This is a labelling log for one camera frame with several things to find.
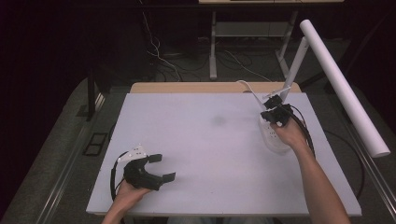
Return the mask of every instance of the white cardboard tube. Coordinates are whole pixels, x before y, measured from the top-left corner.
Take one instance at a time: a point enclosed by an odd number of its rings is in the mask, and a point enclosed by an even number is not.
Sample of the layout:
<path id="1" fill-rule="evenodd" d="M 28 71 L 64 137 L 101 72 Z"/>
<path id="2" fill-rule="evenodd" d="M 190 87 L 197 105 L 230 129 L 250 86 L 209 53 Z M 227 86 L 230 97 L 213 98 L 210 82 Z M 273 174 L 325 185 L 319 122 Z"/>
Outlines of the white cardboard tube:
<path id="1" fill-rule="evenodd" d="M 344 75 L 332 58 L 332 55 L 326 49 L 311 21 L 302 21 L 300 23 L 300 28 L 317 56 L 327 78 L 332 83 L 332 87 L 334 88 L 335 93 L 337 93 L 344 109 L 348 113 L 352 123 L 355 125 L 355 128 L 370 153 L 370 156 L 377 158 L 388 155 L 390 151 L 387 145 L 363 109 L 358 97 L 356 97 L 354 91 L 350 88 Z"/>

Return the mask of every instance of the dark floor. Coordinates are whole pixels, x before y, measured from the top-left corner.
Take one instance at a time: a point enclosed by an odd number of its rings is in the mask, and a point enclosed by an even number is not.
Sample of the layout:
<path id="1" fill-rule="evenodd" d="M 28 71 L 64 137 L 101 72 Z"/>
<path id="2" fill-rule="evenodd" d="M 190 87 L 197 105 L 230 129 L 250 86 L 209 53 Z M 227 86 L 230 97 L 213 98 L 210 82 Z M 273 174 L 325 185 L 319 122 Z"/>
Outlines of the dark floor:
<path id="1" fill-rule="evenodd" d="M 201 39 L 200 41 L 205 43 L 207 39 Z M 325 43 L 336 61 L 342 57 L 349 44 L 345 40 L 327 40 Z M 273 81 L 282 81 L 283 76 L 274 54 L 274 50 L 280 44 L 281 41 L 278 39 L 259 39 L 254 42 L 239 41 L 238 45 L 220 41 L 217 45 L 219 77 L 217 81 L 228 82 L 239 79 L 265 81 L 262 77 L 241 68 L 240 64 L 236 63 L 227 51 L 231 52 L 249 70 Z M 288 64 L 291 64 L 298 44 L 299 41 L 291 41 L 285 56 Z M 169 63 L 175 65 L 184 81 L 210 81 L 207 44 L 203 44 L 199 55 L 193 58 L 177 54 L 176 51 L 169 51 L 169 54 L 163 57 Z M 177 81 L 175 68 L 166 63 L 158 65 L 152 81 Z M 309 50 L 296 82 L 304 82 L 320 72 L 321 68 L 318 61 L 312 51 Z M 339 116 L 339 112 L 342 110 L 336 97 L 326 91 L 329 89 L 327 87 L 328 81 L 325 77 L 307 85 L 303 91 L 307 93 L 317 112 L 318 119 L 328 136 L 334 154 L 350 186 L 355 192 L 358 192 L 362 178 L 359 160 L 349 145 L 351 144 L 354 147 L 346 129 L 346 119 Z M 122 81 L 114 80 L 111 91 L 104 94 L 104 101 L 98 104 L 98 111 L 92 121 L 89 122 L 86 121 L 85 117 L 78 116 L 80 114 L 78 111 L 87 104 L 86 88 L 87 83 L 84 80 L 69 97 L 63 113 L 58 118 L 1 223 L 101 222 L 101 217 L 87 214 L 85 208 L 90 199 L 102 159 L 105 156 L 108 140 L 106 140 L 104 149 L 98 157 L 83 156 L 81 152 L 87 146 L 93 133 L 111 134 L 111 128 L 117 121 L 123 99 L 130 86 L 123 85 Z M 394 151 L 396 137 L 375 111 L 375 108 L 367 103 L 364 95 L 359 90 L 356 90 L 356 93 L 392 150 L 389 156 L 375 159 L 375 164 L 394 191 L 396 190 L 396 176 L 392 171 L 396 169 L 396 154 Z M 51 201 L 54 202 L 53 206 L 46 206 L 47 199 L 53 200 Z M 395 220 L 389 214 L 387 207 L 377 193 L 370 176 L 366 175 L 359 202 L 362 208 L 362 217 L 353 217 L 352 223 L 394 223 Z M 282 217 L 279 220 L 285 224 L 310 223 L 308 217 Z"/>

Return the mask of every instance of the hand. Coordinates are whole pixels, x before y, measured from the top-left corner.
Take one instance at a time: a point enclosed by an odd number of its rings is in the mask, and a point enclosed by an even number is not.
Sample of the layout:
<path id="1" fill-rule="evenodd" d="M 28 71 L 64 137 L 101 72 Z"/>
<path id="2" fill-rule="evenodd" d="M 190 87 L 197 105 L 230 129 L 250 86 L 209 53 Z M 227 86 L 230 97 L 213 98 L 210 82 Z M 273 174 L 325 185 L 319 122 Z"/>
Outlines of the hand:
<path id="1" fill-rule="evenodd" d="M 295 149 L 299 146 L 306 146 L 304 133 L 294 119 L 289 119 L 284 127 L 279 127 L 276 124 L 271 124 L 271 127 L 277 136 L 279 136 L 280 140 L 291 148 Z"/>
<path id="2" fill-rule="evenodd" d="M 102 223 L 120 223 L 120 220 L 126 215 L 128 210 L 134 207 L 150 191 L 150 189 L 136 189 L 125 180 L 122 180 L 116 199 L 111 204 Z"/>
<path id="3" fill-rule="evenodd" d="M 119 204 L 123 209 L 128 211 L 140 200 L 142 200 L 143 196 L 150 191 L 150 189 L 136 189 L 131 184 L 128 184 L 125 180 L 122 180 L 114 203 Z"/>

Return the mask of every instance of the black cable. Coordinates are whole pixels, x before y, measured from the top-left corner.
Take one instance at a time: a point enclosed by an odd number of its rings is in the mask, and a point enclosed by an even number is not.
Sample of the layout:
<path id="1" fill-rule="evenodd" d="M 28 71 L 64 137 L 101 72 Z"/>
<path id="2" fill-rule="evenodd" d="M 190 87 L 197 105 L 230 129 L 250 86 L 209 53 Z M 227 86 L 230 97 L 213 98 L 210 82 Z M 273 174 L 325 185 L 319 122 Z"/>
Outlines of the black cable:
<path id="1" fill-rule="evenodd" d="M 306 126 L 306 122 L 305 122 L 305 118 L 304 118 L 304 116 L 303 116 L 303 113 L 301 113 L 301 111 L 300 111 L 299 109 L 297 109 L 297 107 L 295 107 L 294 105 L 291 105 L 290 107 L 293 108 L 293 109 L 295 109 L 295 110 L 300 114 L 301 119 L 303 120 L 303 123 L 304 123 L 305 128 L 308 129 L 308 127 Z"/>
<path id="2" fill-rule="evenodd" d="M 348 143 L 348 141 L 341 137 L 340 135 L 336 134 L 336 133 L 332 133 L 330 131 L 327 130 L 323 130 L 325 133 L 329 133 L 337 138 L 339 138 L 341 141 L 343 141 L 345 144 L 347 144 L 353 151 L 353 153 L 355 154 L 355 156 L 358 158 L 358 162 L 359 162 L 359 166 L 361 167 L 361 186 L 359 187 L 358 192 L 356 193 L 356 198 L 359 199 L 359 197 L 361 196 L 361 193 L 363 192 L 363 188 L 364 188 L 364 182 L 365 182 L 365 172 L 364 172 L 364 165 L 363 162 L 361 161 L 361 158 L 359 157 L 359 154 L 357 152 L 357 149 L 354 148 L 350 143 Z"/>
<path id="3" fill-rule="evenodd" d="M 279 108 L 284 110 L 286 113 L 289 114 L 289 116 L 296 121 L 297 125 L 300 127 L 300 129 L 303 131 L 303 134 L 306 138 L 306 142 L 308 143 L 308 146 L 311 148 L 312 154 L 314 154 L 314 157 L 316 157 L 315 154 L 315 149 L 314 149 L 314 144 L 312 142 L 311 134 L 309 133 L 308 129 L 304 126 L 304 124 L 300 121 L 297 116 L 295 116 L 293 113 L 289 112 L 286 108 L 283 107 L 283 105 L 278 105 Z"/>
<path id="4" fill-rule="evenodd" d="M 117 165 L 119 164 L 119 158 L 120 158 L 121 156 L 125 155 L 126 153 L 127 153 L 127 151 L 124 152 L 124 153 L 122 153 L 122 154 L 120 154 L 120 155 L 117 157 L 116 162 L 114 162 L 113 169 L 111 169 L 111 175 L 110 175 L 110 193 L 111 193 L 111 199 L 113 200 L 113 202 L 114 202 L 114 200 L 116 199 L 116 196 L 117 196 L 117 194 L 116 194 L 116 187 L 115 187 Z M 121 219 L 120 223 L 121 223 L 121 224 L 125 224 L 125 221 L 124 221 L 123 218 Z"/>

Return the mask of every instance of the white cable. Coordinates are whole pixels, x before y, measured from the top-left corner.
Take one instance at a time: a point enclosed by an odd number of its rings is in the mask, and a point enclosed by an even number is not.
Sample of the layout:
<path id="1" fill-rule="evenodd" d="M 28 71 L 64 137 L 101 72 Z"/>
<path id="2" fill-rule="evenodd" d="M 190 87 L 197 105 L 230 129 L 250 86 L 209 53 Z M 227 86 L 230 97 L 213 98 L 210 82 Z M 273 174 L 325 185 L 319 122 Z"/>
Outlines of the white cable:
<path id="1" fill-rule="evenodd" d="M 151 55 L 153 55 L 153 56 L 155 56 L 155 57 L 157 57 L 159 60 L 161 60 L 161 61 L 163 61 L 163 62 L 169 64 L 170 66 L 172 66 L 172 67 L 175 69 L 175 73 L 177 74 L 177 82 L 179 82 L 179 81 L 181 80 L 180 74 L 178 73 L 176 67 L 175 67 L 173 64 L 169 63 L 168 61 L 166 61 L 165 59 L 163 59 L 163 58 L 160 56 L 160 50 L 159 50 L 159 47 L 160 47 L 160 40 L 159 40 L 157 37 L 155 37 L 155 38 L 157 39 L 157 41 L 158 41 L 158 46 L 156 46 L 156 45 L 153 43 L 153 41 L 152 41 L 152 34 L 151 34 L 150 29 L 149 29 L 149 23 L 148 23 L 148 20 L 147 20 L 147 18 L 146 18 L 146 14 L 145 14 L 145 12 L 142 12 L 142 14 L 143 14 L 143 19 L 145 20 L 146 28 L 148 29 L 149 42 L 150 42 L 150 44 L 155 48 L 155 51 L 157 52 L 157 54 L 153 54 L 153 53 L 150 53 L 150 52 L 148 52 L 148 53 L 151 54 Z"/>
<path id="2" fill-rule="evenodd" d="M 256 98 L 257 102 L 259 103 L 260 107 L 262 108 L 262 110 L 266 110 L 267 108 L 265 107 L 265 105 L 262 103 L 262 101 L 259 99 L 259 97 L 256 95 L 256 92 L 254 92 L 253 89 L 251 89 L 250 85 L 244 81 L 244 80 L 237 80 L 236 82 L 242 83 L 245 86 L 248 87 L 248 89 L 251 91 L 251 93 L 253 93 L 254 97 Z"/>
<path id="3" fill-rule="evenodd" d="M 224 51 L 227 52 L 227 53 L 229 53 L 229 54 L 239 63 L 239 65 L 241 65 L 241 67 L 244 68 L 245 70 L 247 70 L 249 73 L 251 73 L 251 74 L 253 74 L 253 75 L 256 75 L 256 76 L 259 76 L 259 77 L 263 77 L 263 78 L 265 78 L 266 80 L 272 82 L 272 80 L 269 79 L 268 77 L 264 77 L 264 76 L 262 76 L 262 75 L 260 75 L 260 74 L 258 74 L 258 73 L 255 73 L 255 72 L 249 70 L 248 68 L 246 68 L 242 63 L 240 63 L 240 62 L 238 61 L 238 59 L 235 58 L 235 56 L 233 56 L 233 54 L 231 54 L 230 51 L 228 51 L 228 50 L 224 50 Z"/>

